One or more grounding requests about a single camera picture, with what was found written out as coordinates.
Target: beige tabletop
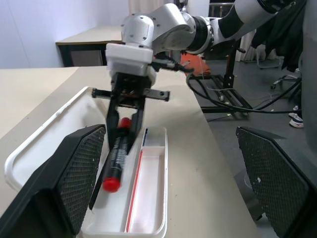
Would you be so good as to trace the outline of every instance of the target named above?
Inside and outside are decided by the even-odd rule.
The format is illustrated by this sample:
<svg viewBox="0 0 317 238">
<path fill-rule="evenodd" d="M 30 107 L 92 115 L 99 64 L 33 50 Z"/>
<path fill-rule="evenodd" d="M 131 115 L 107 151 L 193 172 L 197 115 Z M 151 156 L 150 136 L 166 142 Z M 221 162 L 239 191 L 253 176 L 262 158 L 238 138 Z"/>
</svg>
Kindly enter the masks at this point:
<svg viewBox="0 0 317 238">
<path fill-rule="evenodd" d="M 0 70 L 0 139 L 3 166 L 9 154 L 84 86 L 110 89 L 105 66 Z M 166 238 L 258 238 L 256 226 L 183 73 L 162 70 L 154 88 L 170 90 L 169 102 L 148 99 L 143 126 L 164 126 L 168 136 L 168 225 Z M 0 172 L 0 214 L 14 192 Z"/>
<path fill-rule="evenodd" d="M 88 31 L 57 41 L 57 45 L 106 44 L 121 41 L 120 26 L 98 26 Z"/>
</svg>

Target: orange object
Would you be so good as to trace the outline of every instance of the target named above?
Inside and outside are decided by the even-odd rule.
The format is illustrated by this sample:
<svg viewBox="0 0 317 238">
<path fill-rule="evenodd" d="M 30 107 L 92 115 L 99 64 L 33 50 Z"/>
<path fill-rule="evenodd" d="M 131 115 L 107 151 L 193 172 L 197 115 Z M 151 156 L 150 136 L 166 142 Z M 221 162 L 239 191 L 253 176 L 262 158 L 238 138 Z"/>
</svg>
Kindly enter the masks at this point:
<svg viewBox="0 0 317 238">
<path fill-rule="evenodd" d="M 186 62 L 188 62 L 188 64 L 185 65 L 185 67 L 193 68 L 194 75 L 200 75 L 202 73 L 209 75 L 211 73 L 210 68 L 205 64 L 200 56 L 194 56 L 189 53 L 182 54 L 180 63 L 184 65 Z"/>
</svg>

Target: marker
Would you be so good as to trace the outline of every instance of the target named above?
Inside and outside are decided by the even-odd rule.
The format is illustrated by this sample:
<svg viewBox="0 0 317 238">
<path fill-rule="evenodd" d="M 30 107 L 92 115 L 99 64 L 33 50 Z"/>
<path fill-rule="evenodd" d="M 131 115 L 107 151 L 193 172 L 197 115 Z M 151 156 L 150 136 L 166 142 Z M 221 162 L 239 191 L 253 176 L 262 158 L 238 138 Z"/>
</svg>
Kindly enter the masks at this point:
<svg viewBox="0 0 317 238">
<path fill-rule="evenodd" d="M 131 126 L 129 118 L 123 118 L 116 131 L 116 139 L 110 155 L 109 167 L 103 179 L 103 188 L 108 192 L 117 192 L 121 186 L 121 176 L 128 148 L 128 134 Z"/>
</svg>

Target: white plastic tray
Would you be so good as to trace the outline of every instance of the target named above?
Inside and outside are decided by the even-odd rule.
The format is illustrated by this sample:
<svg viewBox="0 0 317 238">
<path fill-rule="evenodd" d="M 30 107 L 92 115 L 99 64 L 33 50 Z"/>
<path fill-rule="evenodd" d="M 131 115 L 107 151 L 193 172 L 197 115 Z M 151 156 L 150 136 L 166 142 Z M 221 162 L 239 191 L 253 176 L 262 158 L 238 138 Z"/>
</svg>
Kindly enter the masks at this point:
<svg viewBox="0 0 317 238">
<path fill-rule="evenodd" d="M 107 109 L 103 100 L 93 99 L 91 91 L 90 87 L 83 88 L 7 158 L 4 176 L 14 190 L 22 188 L 65 136 L 105 122 Z M 100 168 L 107 153 L 105 137 Z M 81 235 L 84 238 L 164 237 L 167 184 L 166 130 L 146 128 L 126 158 L 121 188 L 116 193 L 100 190 L 93 210 L 87 210 Z"/>
</svg>

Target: red marker cap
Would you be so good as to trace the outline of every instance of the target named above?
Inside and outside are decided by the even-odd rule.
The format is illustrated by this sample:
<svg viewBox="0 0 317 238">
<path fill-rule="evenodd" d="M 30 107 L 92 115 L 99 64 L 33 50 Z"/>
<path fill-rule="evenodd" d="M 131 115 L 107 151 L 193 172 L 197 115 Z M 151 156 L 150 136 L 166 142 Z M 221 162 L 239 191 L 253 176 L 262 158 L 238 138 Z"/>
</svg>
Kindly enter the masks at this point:
<svg viewBox="0 0 317 238">
<path fill-rule="evenodd" d="M 103 182 L 103 188 L 107 192 L 117 192 L 120 188 L 120 181 L 117 178 L 106 178 Z"/>
<path fill-rule="evenodd" d="M 122 118 L 118 128 L 129 128 L 131 126 L 130 118 Z"/>
</svg>

